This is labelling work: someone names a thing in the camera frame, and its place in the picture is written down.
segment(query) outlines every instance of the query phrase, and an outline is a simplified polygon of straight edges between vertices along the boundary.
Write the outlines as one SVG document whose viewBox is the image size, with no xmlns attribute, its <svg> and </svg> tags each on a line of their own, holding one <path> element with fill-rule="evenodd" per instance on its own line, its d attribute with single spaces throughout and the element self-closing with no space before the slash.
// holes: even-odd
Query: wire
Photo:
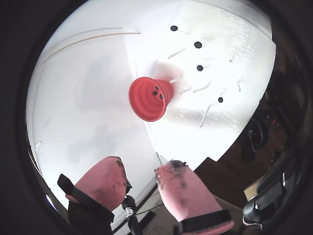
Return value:
<svg viewBox="0 0 313 235">
<path fill-rule="evenodd" d="M 144 213 L 146 213 L 146 212 L 149 212 L 149 211 L 151 211 L 151 210 L 153 210 L 153 209 L 155 209 L 155 208 L 161 207 L 161 206 L 163 206 L 163 205 L 164 205 L 164 203 L 162 203 L 161 205 L 158 205 L 158 206 L 156 206 L 156 207 L 153 207 L 153 208 L 151 208 L 151 209 L 149 209 L 149 210 L 146 210 L 146 211 L 144 211 L 144 212 L 140 212 L 140 213 L 138 213 L 138 214 L 136 214 L 136 215 L 144 214 Z"/>
<path fill-rule="evenodd" d="M 151 195 L 155 192 L 157 189 L 157 184 L 153 186 L 153 188 L 148 192 L 148 194 L 142 199 L 142 201 L 138 204 L 136 207 L 138 210 L 148 201 L 148 199 L 151 197 Z M 121 222 L 113 231 L 112 234 L 116 233 L 118 230 L 120 230 L 125 224 L 127 224 L 128 220 L 124 219 L 123 222 Z"/>
</svg>

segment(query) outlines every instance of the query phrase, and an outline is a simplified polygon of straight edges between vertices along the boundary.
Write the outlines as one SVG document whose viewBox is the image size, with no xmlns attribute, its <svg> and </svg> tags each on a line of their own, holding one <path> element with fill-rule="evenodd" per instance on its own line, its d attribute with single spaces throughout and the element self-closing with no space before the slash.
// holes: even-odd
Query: black hole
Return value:
<svg viewBox="0 0 313 235">
<path fill-rule="evenodd" d="M 197 66 L 197 70 L 198 70 L 198 71 L 202 71 L 202 70 L 203 70 L 202 65 L 198 65 L 198 66 Z"/>
<path fill-rule="evenodd" d="M 175 26 L 175 25 L 173 25 L 173 26 L 171 27 L 171 30 L 175 32 L 175 31 L 177 31 L 177 30 L 178 30 L 178 27 L 177 27 L 177 26 Z"/>
<path fill-rule="evenodd" d="M 195 42 L 195 47 L 196 48 L 201 48 L 202 47 L 202 43 L 201 42 Z"/>
</svg>

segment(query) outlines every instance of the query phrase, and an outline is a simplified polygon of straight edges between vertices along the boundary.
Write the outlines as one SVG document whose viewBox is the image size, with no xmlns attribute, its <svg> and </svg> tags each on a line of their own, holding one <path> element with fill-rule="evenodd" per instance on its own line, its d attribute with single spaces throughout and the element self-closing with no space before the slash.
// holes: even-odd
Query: white surface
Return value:
<svg viewBox="0 0 313 235">
<path fill-rule="evenodd" d="M 179 30 L 172 32 L 172 25 Z M 206 157 L 217 161 L 266 90 L 275 44 L 236 14 L 198 1 L 155 9 L 129 23 L 125 31 L 130 30 L 141 33 L 125 38 L 133 77 L 175 81 L 165 115 L 147 125 L 156 151 L 192 169 Z M 194 47 L 197 41 L 202 48 Z"/>
<path fill-rule="evenodd" d="M 130 195 L 139 202 L 155 184 L 154 169 L 160 162 L 144 123 L 128 102 L 132 77 L 123 35 L 81 42 L 49 55 L 43 53 L 38 61 L 27 100 L 29 137 L 48 186 L 67 208 L 57 186 L 59 175 L 76 183 L 99 160 L 119 156 L 134 187 Z M 114 213 L 120 223 L 124 211 Z"/>
<path fill-rule="evenodd" d="M 32 76 L 27 97 L 26 121 L 29 141 L 37 164 L 48 186 L 65 207 L 67 207 L 67 199 L 57 186 L 60 173 L 76 183 L 91 166 L 105 156 L 120 156 L 125 165 L 127 177 L 134 187 L 130 195 L 134 196 L 136 202 L 139 202 L 155 184 L 153 170 L 160 163 L 154 147 L 157 147 L 156 150 L 167 159 L 186 159 L 192 168 L 196 168 L 207 155 L 203 153 L 197 155 L 202 149 L 195 148 L 194 140 L 202 143 L 201 141 L 207 138 L 206 133 L 210 132 L 211 143 L 205 140 L 205 144 L 210 143 L 205 150 L 209 149 L 210 153 L 214 153 L 212 157 L 217 159 L 217 156 L 220 157 L 230 147 L 235 136 L 241 132 L 240 128 L 243 128 L 254 112 L 258 99 L 267 85 L 267 81 L 262 80 L 263 75 L 259 73 L 270 74 L 271 72 L 270 66 L 265 68 L 274 59 L 272 55 L 274 44 L 270 41 L 270 22 L 260 11 L 255 10 L 254 6 L 248 6 L 244 1 L 206 0 L 205 2 L 211 2 L 227 11 L 195 1 L 90 0 L 69 16 L 53 34 Z M 195 12 L 186 9 L 188 5 Z M 207 17 L 205 27 L 199 24 L 199 21 L 203 20 L 201 16 L 204 16 L 204 12 L 211 14 L 205 15 Z M 193 20 L 187 21 L 182 17 L 191 16 L 191 14 L 196 14 L 192 16 Z M 212 14 L 218 14 L 218 18 L 212 17 Z M 153 30 L 151 30 L 151 23 L 155 27 Z M 189 30 L 193 34 L 188 36 L 172 32 L 169 30 L 171 24 L 177 24 L 180 29 Z M 222 32 L 223 26 L 227 30 L 233 29 L 234 33 Z M 208 32 L 214 35 L 214 38 L 210 36 L 206 39 L 206 43 L 203 43 L 206 49 L 202 52 L 212 48 L 214 56 L 218 59 L 207 60 L 204 55 L 200 55 L 201 52 L 194 50 L 192 45 L 197 38 L 194 37 L 194 32 L 200 33 L 198 36 L 201 37 L 205 37 Z M 121 33 L 141 34 L 120 35 Z M 172 37 L 168 45 L 163 43 L 166 35 Z M 219 49 L 217 46 L 220 46 L 223 40 L 226 40 L 225 45 Z M 169 65 L 166 56 L 171 55 L 172 51 L 176 52 L 180 46 L 185 47 L 189 42 L 192 44 L 190 50 L 185 51 L 185 57 L 181 57 L 183 53 L 178 57 L 173 57 L 172 64 Z M 133 43 L 139 43 L 139 45 L 134 47 Z M 228 51 L 229 44 L 233 44 L 233 48 Z M 251 50 L 242 50 L 246 46 L 251 46 Z M 160 57 L 159 54 L 165 51 L 166 56 Z M 138 72 L 156 78 L 161 76 L 164 70 L 173 71 L 173 66 L 175 66 L 178 67 L 174 70 L 176 76 L 176 74 L 186 73 L 187 68 L 192 68 L 194 71 L 195 64 L 210 62 L 217 64 L 215 73 L 222 72 L 220 76 L 227 77 L 227 73 L 218 67 L 224 58 L 229 60 L 227 57 L 229 52 L 239 52 L 240 58 L 247 57 L 241 62 L 251 66 L 248 68 L 249 74 L 256 73 L 253 78 L 258 80 L 259 87 L 252 87 L 253 92 L 245 92 L 251 87 L 251 84 L 247 82 L 243 85 L 243 92 L 240 94 L 235 90 L 224 93 L 223 106 L 216 106 L 211 110 L 214 112 L 210 114 L 210 118 L 215 121 L 205 120 L 201 132 L 198 131 L 196 125 L 199 125 L 207 101 L 199 103 L 197 110 L 191 113 L 191 110 L 183 104 L 191 105 L 193 98 L 189 100 L 190 95 L 185 93 L 181 101 L 187 100 L 187 102 L 181 103 L 177 99 L 176 91 L 171 102 L 175 106 L 172 106 L 162 119 L 167 120 L 161 125 L 163 131 L 155 131 L 153 135 L 147 132 L 145 127 L 147 124 L 133 113 L 128 102 L 128 88 L 132 80 L 138 77 Z M 129 58 L 135 56 L 136 53 L 143 54 L 145 57 L 129 61 Z M 205 79 L 209 77 L 210 70 L 208 69 L 201 72 L 208 75 Z M 246 80 L 250 81 L 250 78 L 242 78 L 242 81 Z M 229 79 L 225 80 L 224 83 L 228 86 L 229 81 Z M 197 85 L 200 88 L 203 85 L 202 82 L 204 81 L 200 79 L 193 86 Z M 185 85 L 180 85 L 180 82 L 174 84 L 180 86 L 177 87 L 178 90 L 185 87 Z M 249 96 L 249 102 L 246 101 L 246 96 Z M 178 113 L 176 108 L 179 108 L 179 111 L 188 111 L 188 113 Z M 231 109 L 231 113 L 225 113 L 227 108 Z M 184 131 L 187 133 L 182 133 L 181 127 L 186 122 L 188 125 Z M 153 124 L 155 126 L 150 126 L 152 129 L 158 128 L 161 122 Z M 164 139 L 164 131 L 166 131 L 167 139 Z M 225 133 L 230 137 L 226 138 L 227 141 L 220 148 L 220 142 L 217 140 L 224 139 Z M 186 150 L 183 152 L 185 156 L 180 155 L 183 151 L 182 146 Z M 121 208 L 114 213 L 113 228 L 125 216 Z"/>
</svg>

